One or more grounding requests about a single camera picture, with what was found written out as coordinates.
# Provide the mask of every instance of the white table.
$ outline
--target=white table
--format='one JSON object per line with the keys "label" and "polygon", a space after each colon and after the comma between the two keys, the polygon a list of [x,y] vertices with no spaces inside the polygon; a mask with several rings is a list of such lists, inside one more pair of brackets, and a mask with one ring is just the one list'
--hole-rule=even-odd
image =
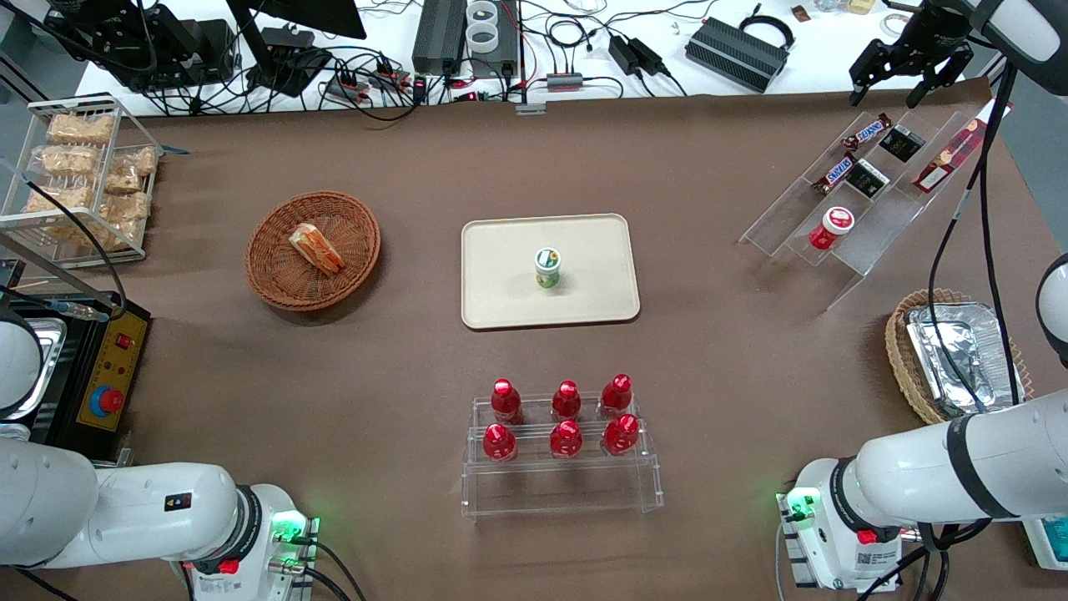
{"label": "white table", "polygon": [[[665,0],[607,0],[608,7],[597,16],[601,20],[607,20],[612,15],[629,11],[649,11],[656,9],[666,9],[675,2]],[[798,94],[816,92],[843,92],[851,91],[852,84],[849,78],[849,66],[853,63],[864,47],[875,37],[881,37],[886,42],[892,39],[880,29],[880,21],[889,13],[889,10],[881,3],[877,3],[868,15],[853,15],[849,13],[820,13],[812,6],[811,0],[803,0],[803,4],[812,16],[812,20],[798,22],[790,13],[790,5],[802,0],[766,0],[760,10],[760,14],[772,15],[787,22],[794,30],[796,43],[790,49],[790,57],[783,72],[771,82],[768,94]],[[716,17],[728,23],[737,25],[753,12],[756,0],[718,0],[709,9],[709,16]],[[359,2],[361,7],[365,7],[365,2]],[[567,6],[563,0],[543,0],[538,4],[561,13],[575,13],[574,9]],[[183,0],[182,2],[167,2],[168,7],[178,18],[192,18],[198,20],[222,18],[227,20],[233,27],[233,16],[225,2],[222,0]],[[690,4],[676,10],[675,12],[686,15],[700,16],[704,13],[706,4]],[[522,14],[524,23],[535,30],[545,27],[545,18],[529,18],[532,15],[543,12],[528,3],[522,3]],[[316,32],[315,45],[331,49],[337,58],[344,60],[360,52],[356,49],[339,48],[340,46],[363,46],[381,50],[386,56],[395,59],[411,69],[411,49],[414,44],[415,29],[419,25],[421,9],[418,5],[409,6],[400,15],[387,15],[378,12],[361,12],[365,29],[366,39],[351,39],[337,37],[328,39],[321,33]],[[281,27],[285,21],[267,15],[256,18],[256,25],[263,27]],[[678,23],[678,34],[672,27]],[[894,23],[898,28],[901,23]],[[701,27],[697,19],[684,19],[672,15],[649,15],[641,16],[630,20],[613,23],[614,29],[628,36],[640,37],[653,50],[660,53],[664,64],[672,74],[679,80],[689,94],[713,94],[713,95],[736,95],[752,94],[750,90],[727,80],[726,78],[708,70],[707,68],[690,61],[686,58],[686,44]],[[767,42],[781,45],[782,35],[770,26],[754,25],[747,28],[747,32],[766,39]],[[576,35],[575,29],[562,26],[556,31],[561,39],[571,39]],[[527,75],[533,78],[545,77],[546,70],[552,69],[552,60],[549,49],[544,38],[537,35],[527,35]],[[603,31],[598,32],[593,38],[594,49],[586,52],[584,45],[577,48],[576,67],[585,77],[609,76],[619,79],[624,83],[625,97],[644,97],[648,94],[642,89],[634,77],[624,77],[615,62],[608,53],[608,35]],[[254,59],[248,47],[240,43],[242,62],[245,66],[254,64]],[[537,57],[537,73],[534,74],[534,60],[531,50]],[[556,61],[561,69],[561,52],[555,48]],[[315,81],[304,91],[304,102],[309,109],[314,109],[319,105],[319,81],[326,81],[332,76],[331,72],[321,72]],[[895,77],[889,81],[877,84],[875,89],[911,89],[918,78],[916,77]],[[529,93],[528,99],[531,102],[551,101],[557,99],[584,99],[584,98],[606,98],[618,95],[618,86],[611,81],[592,82],[598,85],[587,84],[582,90],[576,92],[554,92],[548,93],[545,84],[539,83]],[[646,77],[646,83],[650,91],[660,96],[680,95],[675,84],[664,76]],[[240,83],[231,84],[234,90],[242,89]],[[221,89],[221,84],[205,85],[201,96],[206,98]],[[474,82],[462,92],[485,91],[489,93],[500,92],[501,84],[496,79],[485,79]],[[160,111],[148,99],[140,94],[134,94],[119,84],[119,82],[106,70],[90,64],[85,69],[81,83],[78,85],[78,94],[91,94],[107,92],[115,95],[136,115],[159,114]],[[441,92],[440,84],[431,90],[430,100],[436,102]],[[229,92],[222,92],[214,101],[218,102],[230,97]],[[266,100],[267,90],[256,90],[250,95],[250,104],[255,106]],[[373,95],[375,106],[380,106],[381,99],[377,94]],[[242,100],[234,100],[223,106],[227,111],[236,111],[242,105]],[[324,108],[343,108],[337,105],[326,102]],[[301,102],[298,98],[288,96],[277,96],[270,106],[271,111],[293,111],[301,110]]]}

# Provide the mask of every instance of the foil container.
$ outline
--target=foil container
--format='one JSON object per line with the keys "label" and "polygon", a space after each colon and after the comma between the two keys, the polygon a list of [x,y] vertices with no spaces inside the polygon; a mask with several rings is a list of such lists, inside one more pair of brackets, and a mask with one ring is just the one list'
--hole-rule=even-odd
{"label": "foil container", "polygon": [[[945,343],[944,350],[927,307],[908,312],[905,323],[938,409],[954,418],[1012,407],[1008,366],[993,310],[980,303],[940,303],[934,305],[934,315]],[[961,384],[949,361],[975,392],[979,405]],[[1022,395],[1023,385],[1016,366],[1012,377]]]}

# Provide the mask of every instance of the wicker basket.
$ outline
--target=wicker basket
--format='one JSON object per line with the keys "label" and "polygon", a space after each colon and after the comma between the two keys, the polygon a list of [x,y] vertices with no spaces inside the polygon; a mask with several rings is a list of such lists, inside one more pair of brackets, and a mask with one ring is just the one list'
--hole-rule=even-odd
{"label": "wicker basket", "polygon": [[[934,288],[936,303],[967,303],[971,297],[964,294],[941,287]],[[916,359],[916,352],[912,348],[912,339],[909,338],[909,333],[905,329],[905,314],[925,305],[927,305],[926,289],[913,291],[901,300],[897,310],[891,314],[890,320],[886,321],[886,354],[890,357],[890,366],[894,370],[897,385],[901,389],[901,394],[912,406],[913,411],[920,414],[920,417],[927,424],[938,424],[948,421],[949,416],[942,413],[942,410],[934,405],[934,399],[927,386],[927,378],[924,377],[920,360]],[[1009,348],[1012,351],[1012,362],[1016,363],[1016,369],[1020,374],[1020,382],[1023,384],[1022,393],[1026,398],[1030,398],[1035,393],[1034,389],[1031,388],[1031,376],[1027,375],[1027,368],[1024,367],[1023,360],[1020,359],[1020,350],[1016,348],[1011,339]]]}
{"label": "wicker basket", "polygon": [[[289,244],[298,223],[318,227],[345,259],[341,272],[327,274]],[[351,294],[371,274],[381,236],[371,210],[335,191],[298,195],[280,204],[256,226],[245,252],[249,284],[269,305],[289,312],[329,307]]]}

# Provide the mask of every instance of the white tape roll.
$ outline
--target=white tape roll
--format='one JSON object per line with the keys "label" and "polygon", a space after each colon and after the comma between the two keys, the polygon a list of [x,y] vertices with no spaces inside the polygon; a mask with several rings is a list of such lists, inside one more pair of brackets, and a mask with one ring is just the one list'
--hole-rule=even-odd
{"label": "white tape roll", "polygon": [[468,25],[476,22],[497,25],[497,4],[489,0],[474,0],[468,4]]}
{"label": "white tape roll", "polygon": [[472,52],[485,54],[497,49],[497,25],[486,21],[477,21],[468,26],[467,31],[468,49]]}

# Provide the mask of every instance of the red bottle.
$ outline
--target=red bottle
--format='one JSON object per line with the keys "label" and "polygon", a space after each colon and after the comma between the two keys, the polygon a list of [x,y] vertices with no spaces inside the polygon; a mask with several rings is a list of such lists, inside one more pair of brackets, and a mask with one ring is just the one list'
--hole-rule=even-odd
{"label": "red bottle", "polygon": [[486,436],[482,439],[482,450],[486,453],[490,461],[497,463],[512,461],[519,455],[516,436],[500,424],[490,424],[486,428]]}
{"label": "red bottle", "polygon": [[493,384],[493,395],[489,398],[497,422],[519,426],[523,423],[523,408],[519,400],[519,391],[505,379]]}
{"label": "red bottle", "polygon": [[601,392],[601,400],[597,402],[597,415],[601,420],[613,420],[627,412],[630,407],[630,377],[621,374],[612,379]]}
{"label": "red bottle", "polygon": [[638,418],[625,413],[609,422],[604,436],[601,437],[601,448],[604,453],[618,457],[638,444]]}
{"label": "red bottle", "polygon": [[557,424],[549,434],[549,450],[556,459],[570,459],[579,455],[581,448],[582,431],[579,430],[579,425],[570,420]]}
{"label": "red bottle", "polygon": [[570,380],[561,382],[560,390],[552,396],[552,418],[556,422],[578,420],[580,409],[582,399],[579,397],[579,388]]}

